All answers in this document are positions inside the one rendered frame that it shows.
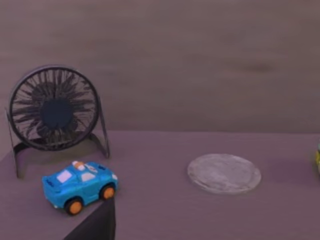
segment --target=table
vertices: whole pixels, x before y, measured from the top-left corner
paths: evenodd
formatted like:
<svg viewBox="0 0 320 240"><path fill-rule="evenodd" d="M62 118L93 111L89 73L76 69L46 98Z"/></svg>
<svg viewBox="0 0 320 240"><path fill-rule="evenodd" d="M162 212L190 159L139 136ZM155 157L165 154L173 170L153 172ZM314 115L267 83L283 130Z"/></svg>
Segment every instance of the table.
<svg viewBox="0 0 320 240"><path fill-rule="evenodd" d="M320 181L312 159L319 134L111 131L111 160L91 143L63 152L26 150L16 179L10 154L0 162L0 236L59 240L99 204L70 217L44 199L41 176L73 159L105 163L120 180L116 240L315 240ZM209 153L253 162L260 186L243 195L207 193L186 174Z"/></svg>

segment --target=car's rear wheel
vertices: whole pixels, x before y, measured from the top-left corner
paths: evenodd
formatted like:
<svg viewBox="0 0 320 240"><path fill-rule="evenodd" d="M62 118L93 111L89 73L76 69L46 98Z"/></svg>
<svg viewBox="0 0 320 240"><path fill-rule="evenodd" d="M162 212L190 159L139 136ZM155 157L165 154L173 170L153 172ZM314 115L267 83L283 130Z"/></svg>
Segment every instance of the car's rear wheel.
<svg viewBox="0 0 320 240"><path fill-rule="evenodd" d="M80 198L73 198L65 203L64 210L67 214L74 216L79 214L83 207L84 205Z"/></svg>
<svg viewBox="0 0 320 240"><path fill-rule="evenodd" d="M116 193L115 186L112 183L107 184L101 189L100 198L102 200L107 200L107 199L113 198L115 193Z"/></svg>

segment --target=fan stand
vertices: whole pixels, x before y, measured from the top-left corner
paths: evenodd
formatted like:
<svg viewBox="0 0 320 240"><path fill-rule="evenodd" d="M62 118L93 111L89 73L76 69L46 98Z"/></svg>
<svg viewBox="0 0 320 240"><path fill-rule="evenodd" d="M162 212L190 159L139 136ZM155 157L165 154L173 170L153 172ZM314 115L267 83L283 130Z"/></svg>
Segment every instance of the fan stand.
<svg viewBox="0 0 320 240"><path fill-rule="evenodd" d="M103 156L105 157L105 159L109 159L111 157L111 153L110 153L110 144L109 144L109 139L108 139L108 135L107 135L107 128L106 128L106 123L105 123L105 117L104 117L104 113L103 113L103 109L102 109L102 101L101 98L98 97L98 108L99 108L99 118L100 118L100 124L102 127L102 133L103 133L103 138L104 138L104 144L101 143L100 139L97 137L97 135L95 135L93 132L91 132L87 139L91 140L92 142L95 143L95 145L97 146L97 148L99 149L99 151L103 154ZM18 163L18 154L20 152L22 152L25 149L31 148L30 146L28 146L27 144L25 144L24 142L20 142L18 144L14 144L13 141L13 136L12 136L12 127L9 121L9 115L8 115L8 111L5 108L5 116L6 116L6 120L7 120L7 124L8 124L8 130L9 130L9 135L10 135L10 141L11 141L11 150L12 150L12 154L13 154L13 165L14 165L14 169L15 169L15 174L16 177L18 179L21 178L20 176L20 171L19 171L19 163ZM42 138L37 138L34 141L41 141Z"/></svg>

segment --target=black object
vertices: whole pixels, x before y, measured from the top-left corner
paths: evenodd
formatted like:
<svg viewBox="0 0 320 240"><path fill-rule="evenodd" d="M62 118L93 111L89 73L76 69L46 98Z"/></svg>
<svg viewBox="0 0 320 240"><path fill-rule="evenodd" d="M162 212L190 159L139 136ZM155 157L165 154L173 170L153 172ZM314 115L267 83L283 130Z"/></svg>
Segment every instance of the black object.
<svg viewBox="0 0 320 240"><path fill-rule="evenodd" d="M61 151L90 139L110 157L101 99L93 84L74 68L46 65L26 74L12 91L6 117L21 141L14 145L10 130L18 178L17 154L26 148ZM99 118L104 146L92 133Z"/></svg>
<svg viewBox="0 0 320 240"><path fill-rule="evenodd" d="M105 200L63 240L115 240L115 199Z"/></svg>

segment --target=car windshield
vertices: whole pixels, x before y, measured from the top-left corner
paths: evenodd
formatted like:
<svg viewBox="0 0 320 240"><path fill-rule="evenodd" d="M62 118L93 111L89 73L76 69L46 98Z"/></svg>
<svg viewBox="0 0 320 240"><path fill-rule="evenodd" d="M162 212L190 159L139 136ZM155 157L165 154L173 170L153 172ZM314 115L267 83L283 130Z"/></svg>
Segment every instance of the car windshield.
<svg viewBox="0 0 320 240"><path fill-rule="evenodd" d="M59 180L60 183L65 183L72 177L72 174L68 170L62 171L56 178Z"/></svg>

